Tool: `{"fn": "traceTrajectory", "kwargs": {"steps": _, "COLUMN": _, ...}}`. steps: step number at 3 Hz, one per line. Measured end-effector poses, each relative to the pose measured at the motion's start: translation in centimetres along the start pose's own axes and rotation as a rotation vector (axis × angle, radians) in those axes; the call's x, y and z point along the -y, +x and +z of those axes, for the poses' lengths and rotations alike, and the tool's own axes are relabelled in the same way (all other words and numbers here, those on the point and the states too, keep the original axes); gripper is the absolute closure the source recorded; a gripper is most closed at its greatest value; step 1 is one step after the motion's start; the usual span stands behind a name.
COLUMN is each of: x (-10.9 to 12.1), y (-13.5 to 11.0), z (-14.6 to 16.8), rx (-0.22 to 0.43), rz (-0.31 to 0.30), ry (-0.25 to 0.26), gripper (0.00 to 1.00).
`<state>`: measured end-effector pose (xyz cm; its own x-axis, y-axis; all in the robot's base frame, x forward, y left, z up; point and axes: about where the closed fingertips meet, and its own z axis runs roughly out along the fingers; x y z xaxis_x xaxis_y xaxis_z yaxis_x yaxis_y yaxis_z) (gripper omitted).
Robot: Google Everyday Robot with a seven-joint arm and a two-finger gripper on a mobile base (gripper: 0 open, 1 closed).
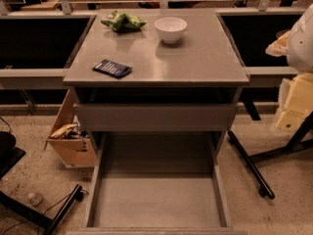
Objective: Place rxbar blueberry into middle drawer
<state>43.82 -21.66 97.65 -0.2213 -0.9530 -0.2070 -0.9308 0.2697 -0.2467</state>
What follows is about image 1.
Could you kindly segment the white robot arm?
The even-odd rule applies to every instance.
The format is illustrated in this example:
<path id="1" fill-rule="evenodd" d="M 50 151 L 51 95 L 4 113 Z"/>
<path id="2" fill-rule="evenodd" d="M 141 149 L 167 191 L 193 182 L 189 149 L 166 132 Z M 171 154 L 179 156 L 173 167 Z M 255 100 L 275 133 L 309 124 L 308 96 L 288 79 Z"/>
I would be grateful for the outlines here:
<path id="1" fill-rule="evenodd" d="M 287 61 L 298 71 L 313 71 L 313 4 L 291 28 Z"/>

